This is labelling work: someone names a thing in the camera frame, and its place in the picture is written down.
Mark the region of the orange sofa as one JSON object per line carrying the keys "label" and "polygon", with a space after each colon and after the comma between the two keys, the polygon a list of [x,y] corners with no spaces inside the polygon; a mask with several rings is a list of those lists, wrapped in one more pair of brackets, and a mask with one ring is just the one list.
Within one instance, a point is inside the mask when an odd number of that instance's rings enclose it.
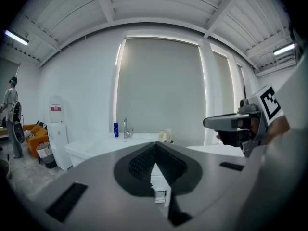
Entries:
{"label": "orange sofa", "polygon": [[28,151],[36,159],[39,158],[36,148],[45,142],[49,142],[48,131],[40,124],[24,125],[23,131],[30,130],[34,137],[26,139]]}

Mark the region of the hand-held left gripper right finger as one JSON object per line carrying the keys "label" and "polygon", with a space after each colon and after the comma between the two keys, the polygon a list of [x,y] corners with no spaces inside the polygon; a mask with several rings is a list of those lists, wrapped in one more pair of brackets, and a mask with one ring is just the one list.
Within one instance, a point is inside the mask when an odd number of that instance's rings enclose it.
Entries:
{"label": "hand-held left gripper right finger", "polygon": [[171,187],[169,218],[236,218],[245,202],[245,158],[228,146],[182,148],[156,143],[156,164]]}

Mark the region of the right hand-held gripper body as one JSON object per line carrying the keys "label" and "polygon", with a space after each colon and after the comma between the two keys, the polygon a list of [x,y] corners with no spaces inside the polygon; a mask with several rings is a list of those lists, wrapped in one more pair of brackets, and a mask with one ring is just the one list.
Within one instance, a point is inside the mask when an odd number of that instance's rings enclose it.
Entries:
{"label": "right hand-held gripper body", "polygon": [[240,100],[238,112],[223,116],[225,127],[216,130],[224,145],[239,147],[245,157],[269,135],[270,126],[283,114],[275,90],[266,85],[250,98]]}

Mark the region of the person's right forearm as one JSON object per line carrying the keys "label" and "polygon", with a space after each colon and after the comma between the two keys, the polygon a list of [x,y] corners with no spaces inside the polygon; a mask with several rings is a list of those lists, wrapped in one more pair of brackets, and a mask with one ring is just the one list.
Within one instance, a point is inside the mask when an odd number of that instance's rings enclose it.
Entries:
{"label": "person's right forearm", "polygon": [[286,116],[276,118],[269,126],[266,137],[262,140],[261,145],[269,144],[275,137],[286,133],[290,129]]}

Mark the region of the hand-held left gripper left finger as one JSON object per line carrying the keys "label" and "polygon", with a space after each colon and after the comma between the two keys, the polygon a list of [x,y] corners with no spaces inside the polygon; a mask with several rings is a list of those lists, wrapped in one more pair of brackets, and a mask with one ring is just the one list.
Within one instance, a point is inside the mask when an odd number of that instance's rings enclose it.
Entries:
{"label": "hand-held left gripper left finger", "polygon": [[[143,146],[95,156],[68,170],[39,193],[30,207],[32,217],[51,231],[172,231],[153,198],[130,195],[114,178],[117,161]],[[59,222],[47,209],[75,182],[87,189],[66,220]]]}

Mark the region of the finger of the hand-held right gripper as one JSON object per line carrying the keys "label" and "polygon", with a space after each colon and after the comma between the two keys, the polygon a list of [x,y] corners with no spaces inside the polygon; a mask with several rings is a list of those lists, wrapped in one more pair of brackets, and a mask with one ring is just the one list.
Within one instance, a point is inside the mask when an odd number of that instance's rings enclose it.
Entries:
{"label": "finger of the hand-held right gripper", "polygon": [[237,130],[239,120],[250,118],[249,114],[233,113],[207,117],[203,120],[205,128],[213,130]]}

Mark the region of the white water dispenser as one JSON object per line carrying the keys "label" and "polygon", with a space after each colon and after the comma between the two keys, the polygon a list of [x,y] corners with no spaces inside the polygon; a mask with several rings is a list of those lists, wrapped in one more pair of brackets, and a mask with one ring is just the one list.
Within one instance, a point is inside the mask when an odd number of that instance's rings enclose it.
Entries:
{"label": "white water dispenser", "polygon": [[67,171],[72,166],[72,162],[69,153],[65,150],[68,144],[66,126],[64,123],[49,123],[47,129],[56,164],[62,170]]}

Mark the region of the grey ruffled basket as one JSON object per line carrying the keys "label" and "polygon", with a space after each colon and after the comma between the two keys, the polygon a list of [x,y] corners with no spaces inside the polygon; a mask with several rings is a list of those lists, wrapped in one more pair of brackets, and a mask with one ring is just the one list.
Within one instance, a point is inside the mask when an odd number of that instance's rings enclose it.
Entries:
{"label": "grey ruffled basket", "polygon": [[44,164],[46,168],[51,169],[57,166],[51,145],[49,142],[40,143],[36,148],[36,152],[39,155],[39,163]]}

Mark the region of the white washbasin sink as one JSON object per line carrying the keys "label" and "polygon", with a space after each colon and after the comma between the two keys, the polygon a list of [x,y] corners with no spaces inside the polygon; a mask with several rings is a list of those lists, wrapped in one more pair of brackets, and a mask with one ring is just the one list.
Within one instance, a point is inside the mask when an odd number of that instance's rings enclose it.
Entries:
{"label": "white washbasin sink", "polygon": [[73,166],[81,162],[109,152],[126,147],[159,141],[159,133],[133,133],[129,138],[124,138],[123,133],[115,137],[113,133],[94,134],[86,139],[69,143],[65,146]]}

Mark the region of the ceiling tube light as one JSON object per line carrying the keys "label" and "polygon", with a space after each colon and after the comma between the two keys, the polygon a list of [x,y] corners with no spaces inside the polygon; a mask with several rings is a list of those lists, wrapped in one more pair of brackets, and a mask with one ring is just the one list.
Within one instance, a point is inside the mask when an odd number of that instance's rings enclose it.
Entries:
{"label": "ceiling tube light", "polygon": [[288,51],[293,50],[294,48],[295,48],[295,44],[292,43],[292,44],[286,45],[286,46],[284,46],[284,47],[282,47],[282,48],[280,48],[280,49],[275,50],[275,51],[273,52],[273,54],[274,54],[274,56],[281,55],[281,54],[283,54],[283,53],[286,53],[286,52],[288,52]]}
{"label": "ceiling tube light", "polygon": [[4,34],[7,35],[7,36],[9,36],[9,37],[12,38],[12,39],[18,41],[19,43],[21,43],[21,44],[23,44],[23,45],[26,45],[26,46],[27,46],[28,43],[29,43],[29,41],[28,41],[26,38],[24,38],[24,37],[18,35],[17,33],[13,32],[13,31],[5,30],[5,31],[4,31]]}

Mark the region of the white vanity cabinet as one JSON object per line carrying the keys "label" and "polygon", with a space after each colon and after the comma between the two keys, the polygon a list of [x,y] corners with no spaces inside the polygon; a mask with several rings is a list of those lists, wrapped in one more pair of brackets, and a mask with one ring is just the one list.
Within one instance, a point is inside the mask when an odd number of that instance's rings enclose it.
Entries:
{"label": "white vanity cabinet", "polygon": [[155,164],[152,169],[150,183],[152,185],[152,189],[154,190],[154,203],[164,204],[164,208],[169,207],[171,187],[157,164]]}

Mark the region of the grey roller blind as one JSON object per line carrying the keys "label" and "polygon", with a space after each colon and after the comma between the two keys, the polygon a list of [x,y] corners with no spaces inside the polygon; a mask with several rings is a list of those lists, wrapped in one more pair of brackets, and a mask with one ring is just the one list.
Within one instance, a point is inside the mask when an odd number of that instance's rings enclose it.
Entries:
{"label": "grey roller blind", "polygon": [[205,82],[197,46],[129,38],[121,59],[116,119],[120,131],[171,131],[176,145],[204,144]]}

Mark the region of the chrome faucet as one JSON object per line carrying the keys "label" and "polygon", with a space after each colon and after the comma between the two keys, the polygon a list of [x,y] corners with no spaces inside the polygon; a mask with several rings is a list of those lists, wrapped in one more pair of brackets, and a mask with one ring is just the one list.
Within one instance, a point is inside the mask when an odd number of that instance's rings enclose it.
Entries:
{"label": "chrome faucet", "polygon": [[127,139],[127,138],[129,138],[133,135],[134,128],[132,128],[131,131],[128,131],[127,118],[126,117],[124,118],[123,125],[124,125],[124,138]]}

